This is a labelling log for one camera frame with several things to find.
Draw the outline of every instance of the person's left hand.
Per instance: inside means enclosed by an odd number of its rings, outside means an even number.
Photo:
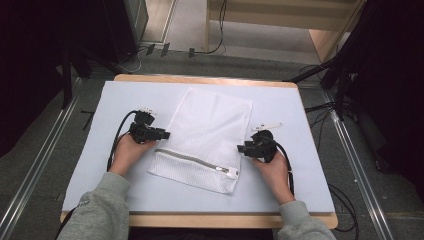
[[[156,141],[136,143],[129,134],[122,136],[115,150],[115,156],[109,172],[125,176],[128,170],[141,156],[156,145]]]

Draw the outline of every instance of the sleeve cuff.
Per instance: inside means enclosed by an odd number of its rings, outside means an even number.
[[[129,188],[130,183],[125,178],[116,173],[106,172],[96,190],[107,190],[125,198]]]
[[[310,218],[306,204],[302,201],[292,201],[280,206],[280,214],[284,225],[296,225],[305,218]]]

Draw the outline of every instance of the hand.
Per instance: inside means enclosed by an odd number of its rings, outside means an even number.
[[[136,143],[129,134],[122,136],[115,150],[113,164],[109,172],[125,176],[128,170],[136,163],[147,150],[154,147],[156,141]]]
[[[253,159],[253,164],[261,172],[262,178],[271,188],[280,205],[295,200],[288,186],[287,161],[280,152],[277,151],[269,163]]]

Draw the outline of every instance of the black equipment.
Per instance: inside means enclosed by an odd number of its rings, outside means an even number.
[[[277,144],[272,133],[269,130],[259,131],[253,134],[252,139],[253,141],[245,141],[245,146],[237,145],[238,151],[261,162],[271,162],[277,153]]]
[[[162,128],[153,128],[150,125],[155,118],[150,113],[138,111],[131,123],[129,133],[136,143],[168,139],[170,133]]]

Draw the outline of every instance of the table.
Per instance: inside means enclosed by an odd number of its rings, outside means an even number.
[[[249,81],[228,78],[201,78],[184,76],[143,76],[118,75],[115,81],[169,83],[169,84],[209,84],[250,87],[277,87],[297,89],[293,83]],[[329,228],[337,226],[334,212],[313,213],[313,217],[325,222]],[[283,226],[278,213],[226,213],[226,212],[133,212],[130,225],[140,227],[191,227],[191,228],[281,228]]]
[[[309,29],[322,62],[351,30],[365,0],[229,0],[225,21]],[[208,0],[205,49],[209,45],[209,22],[219,20],[222,0]]]

